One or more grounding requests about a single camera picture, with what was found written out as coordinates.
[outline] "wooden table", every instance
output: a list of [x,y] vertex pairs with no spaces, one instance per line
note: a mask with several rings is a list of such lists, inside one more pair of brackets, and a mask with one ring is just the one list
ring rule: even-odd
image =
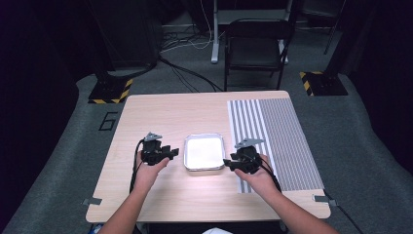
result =
[[[133,153],[136,144],[149,132],[163,136],[162,145],[179,148],[149,192],[137,221],[243,221],[274,220],[279,216],[255,193],[237,192],[236,175],[228,168],[219,171],[189,172],[183,165],[184,140],[193,134],[223,136],[226,157],[235,152],[231,141],[227,100],[289,98],[287,92],[236,92],[130,96],[98,180],[94,197],[100,205],[90,205],[88,222],[105,222],[129,194]],[[330,216],[324,203],[313,195],[321,189],[283,192],[290,200],[319,218]]]

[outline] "person's left hand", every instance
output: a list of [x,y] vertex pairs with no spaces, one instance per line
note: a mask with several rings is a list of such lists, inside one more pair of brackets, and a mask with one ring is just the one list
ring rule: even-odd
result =
[[167,166],[169,158],[165,158],[159,164],[153,166],[149,166],[145,163],[140,164],[141,162],[141,151],[139,151],[137,152],[136,164],[140,165],[140,167],[137,170],[133,188],[138,188],[139,190],[143,189],[144,191],[149,192],[152,185],[155,183],[158,173],[161,169]]

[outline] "hand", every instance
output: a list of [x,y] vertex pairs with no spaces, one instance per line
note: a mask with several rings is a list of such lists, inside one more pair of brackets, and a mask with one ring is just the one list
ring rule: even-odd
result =
[[161,169],[167,166],[169,158],[165,158],[160,163],[153,166],[149,166],[145,163],[141,164],[141,162],[141,151],[139,151],[137,152],[136,164],[140,165],[140,167],[137,170],[136,180],[134,182],[133,188],[138,188],[139,190],[149,192],[152,185],[154,185],[156,178],[158,177],[158,173],[161,171]]
[[[268,157],[261,154],[260,155],[262,160],[268,163]],[[266,163],[262,164],[262,167],[265,167],[269,170],[271,170]],[[250,174],[245,174],[243,171],[239,170],[239,169],[235,169],[234,170],[235,174],[245,180],[246,182],[249,183],[249,185],[251,185],[251,187],[254,189],[254,191],[256,193],[258,193],[258,195],[260,195],[261,197],[265,197],[265,196],[270,196],[271,194],[274,194],[274,192],[279,192],[279,190],[277,189],[276,185],[273,182],[273,179],[271,178],[270,175],[268,175],[268,173],[260,168],[255,174],[250,175]]]

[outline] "striped cloth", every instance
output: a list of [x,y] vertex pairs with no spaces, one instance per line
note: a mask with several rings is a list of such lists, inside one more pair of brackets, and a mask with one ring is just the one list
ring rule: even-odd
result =
[[[255,148],[269,157],[282,191],[324,188],[290,98],[229,100],[228,113],[234,145],[265,140]],[[238,177],[237,184],[240,193],[253,192]]]

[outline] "chair backrest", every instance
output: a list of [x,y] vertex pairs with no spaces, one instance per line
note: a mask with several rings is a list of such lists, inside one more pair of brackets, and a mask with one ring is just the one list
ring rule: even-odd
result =
[[294,26],[283,19],[238,19],[231,22],[226,37],[272,38],[288,40],[292,37]]

